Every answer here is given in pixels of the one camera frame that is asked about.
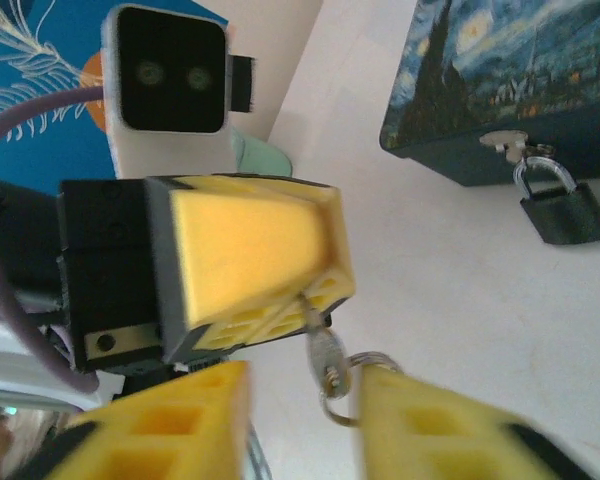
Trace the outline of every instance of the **key ring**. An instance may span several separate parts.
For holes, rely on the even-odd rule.
[[[379,365],[392,372],[403,373],[400,365],[398,365],[391,357],[381,352],[358,353],[347,358],[347,363],[349,364],[349,368],[357,367],[359,365]],[[338,425],[343,427],[357,427],[359,425],[357,418],[345,417],[331,409],[329,406],[329,397],[324,389],[320,389],[320,405],[327,417]]]

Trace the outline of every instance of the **black padlock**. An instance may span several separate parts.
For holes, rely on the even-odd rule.
[[[526,178],[528,169],[553,172],[562,185],[532,192]],[[576,245],[600,241],[600,205],[586,183],[576,183],[555,160],[528,157],[516,165],[513,179],[524,198],[520,205],[545,243]]]

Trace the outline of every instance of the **white feather drawing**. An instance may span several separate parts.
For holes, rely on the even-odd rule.
[[[0,44],[11,50],[10,53],[0,55],[0,63],[13,67],[20,72],[21,76],[19,82],[0,86],[0,112],[17,103],[47,93],[80,86],[102,85],[102,77],[85,74],[63,59],[51,43],[43,43],[40,40],[40,28],[53,10],[56,1],[50,0],[34,28],[27,23],[21,0],[9,0],[11,15],[7,15],[0,6]],[[25,133],[30,137],[36,133],[44,133],[49,123],[62,122],[71,111],[73,117],[77,119],[84,109],[83,103],[44,113],[37,119],[30,119],[26,125],[19,125],[9,132],[7,141],[21,140],[25,137]]]

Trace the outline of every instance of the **purple cable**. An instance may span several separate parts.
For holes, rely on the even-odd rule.
[[[102,87],[87,87],[51,93],[19,103],[0,113],[0,140],[12,128],[42,113],[75,103],[102,100]],[[81,374],[71,370],[66,359],[47,342],[44,335],[29,320],[9,285],[0,265],[0,320],[5,322],[18,340],[58,379],[82,393],[93,393],[99,381],[95,373]]]

